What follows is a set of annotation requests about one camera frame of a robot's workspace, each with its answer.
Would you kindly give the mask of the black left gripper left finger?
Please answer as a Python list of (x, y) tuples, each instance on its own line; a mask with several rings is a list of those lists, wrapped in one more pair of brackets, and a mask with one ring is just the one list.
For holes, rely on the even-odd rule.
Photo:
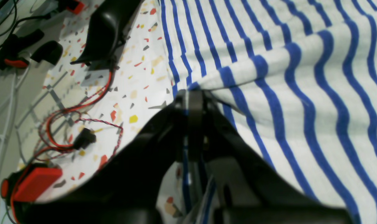
[(177, 92), (122, 151), (72, 192), (49, 203), (20, 203), (18, 222), (164, 224), (157, 199), (164, 175), (182, 154), (186, 93)]

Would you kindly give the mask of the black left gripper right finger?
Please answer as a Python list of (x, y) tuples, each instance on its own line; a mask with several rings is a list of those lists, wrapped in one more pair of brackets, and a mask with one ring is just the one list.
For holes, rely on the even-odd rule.
[(209, 91), (187, 94), (188, 158), (204, 159), (216, 184), (214, 224), (352, 224), (346, 209), (295, 190), (221, 114)]

